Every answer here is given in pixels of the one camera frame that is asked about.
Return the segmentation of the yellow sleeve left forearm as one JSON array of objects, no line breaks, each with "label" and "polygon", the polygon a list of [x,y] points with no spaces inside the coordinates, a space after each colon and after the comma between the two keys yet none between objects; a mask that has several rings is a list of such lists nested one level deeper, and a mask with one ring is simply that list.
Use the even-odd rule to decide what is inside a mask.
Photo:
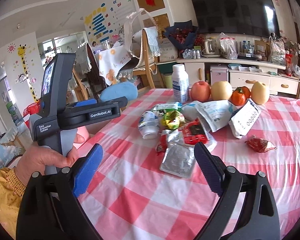
[{"label": "yellow sleeve left forearm", "polygon": [[13,239],[16,238],[18,213],[25,189],[15,168],[0,169],[0,224]]}]

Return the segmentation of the person's left hand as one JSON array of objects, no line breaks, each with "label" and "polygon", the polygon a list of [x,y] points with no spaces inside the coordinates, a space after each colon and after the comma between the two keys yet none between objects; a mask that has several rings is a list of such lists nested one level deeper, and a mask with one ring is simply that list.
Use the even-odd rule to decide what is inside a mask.
[{"label": "person's left hand", "polygon": [[47,166],[57,168],[71,167],[78,159],[76,148],[72,149],[66,157],[47,147],[33,144],[20,158],[16,167],[10,172],[10,179],[15,185],[27,185],[33,172],[44,174]]}]

